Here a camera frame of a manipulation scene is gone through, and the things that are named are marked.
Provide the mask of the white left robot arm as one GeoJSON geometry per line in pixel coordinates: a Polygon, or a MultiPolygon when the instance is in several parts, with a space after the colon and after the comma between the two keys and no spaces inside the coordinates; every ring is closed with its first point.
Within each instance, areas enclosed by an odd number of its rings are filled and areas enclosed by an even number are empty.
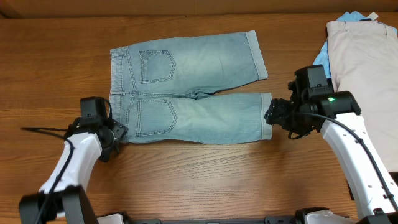
{"type": "Polygon", "coordinates": [[[64,150],[49,179],[38,193],[19,202],[22,223],[47,223],[65,218],[67,223],[130,223],[124,212],[97,216],[86,188],[96,161],[107,162],[119,151],[127,127],[112,119],[88,123],[77,118],[62,136],[64,150]]]}

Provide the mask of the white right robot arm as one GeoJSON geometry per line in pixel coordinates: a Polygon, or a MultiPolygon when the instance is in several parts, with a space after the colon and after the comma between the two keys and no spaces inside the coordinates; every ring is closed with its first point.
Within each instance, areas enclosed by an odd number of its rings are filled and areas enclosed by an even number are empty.
{"type": "Polygon", "coordinates": [[[397,223],[397,184],[377,154],[361,109],[348,91],[302,100],[275,98],[264,119],[299,139],[316,131],[338,158],[356,202],[360,223],[397,223]]]}

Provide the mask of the light blue denim shorts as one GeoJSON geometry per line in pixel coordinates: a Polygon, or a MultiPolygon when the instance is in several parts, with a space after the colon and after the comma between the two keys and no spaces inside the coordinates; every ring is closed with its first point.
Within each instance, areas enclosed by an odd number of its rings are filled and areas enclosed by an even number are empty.
{"type": "Polygon", "coordinates": [[[234,89],[268,72],[254,31],[151,40],[110,51],[112,116],[124,142],[269,140],[270,93],[234,89]]]}

